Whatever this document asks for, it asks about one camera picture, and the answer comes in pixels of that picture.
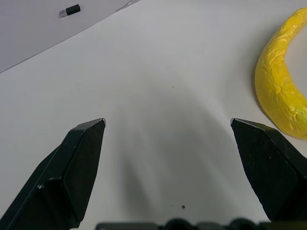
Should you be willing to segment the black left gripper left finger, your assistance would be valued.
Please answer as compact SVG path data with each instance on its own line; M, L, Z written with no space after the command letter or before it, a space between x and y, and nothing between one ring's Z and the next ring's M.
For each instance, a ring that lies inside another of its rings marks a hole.
M83 221L106 121L79 124L45 157L0 219L2 230L70 230Z

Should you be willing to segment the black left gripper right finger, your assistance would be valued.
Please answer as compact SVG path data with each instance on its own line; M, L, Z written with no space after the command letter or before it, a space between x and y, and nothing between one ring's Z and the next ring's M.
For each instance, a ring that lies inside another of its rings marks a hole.
M233 118L247 179L271 221L307 219L307 159L278 130Z

